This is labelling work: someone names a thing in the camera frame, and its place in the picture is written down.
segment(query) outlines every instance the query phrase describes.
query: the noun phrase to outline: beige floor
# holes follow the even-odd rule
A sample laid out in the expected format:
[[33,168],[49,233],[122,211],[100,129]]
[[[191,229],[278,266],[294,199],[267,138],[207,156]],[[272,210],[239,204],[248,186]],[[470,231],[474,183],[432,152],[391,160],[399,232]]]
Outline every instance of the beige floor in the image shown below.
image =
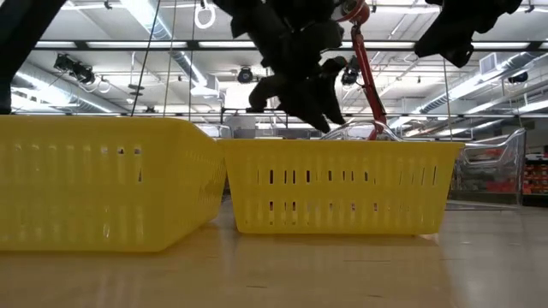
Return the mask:
[[0,254],[0,308],[548,307],[548,210],[447,211],[439,236],[244,236],[152,255]]

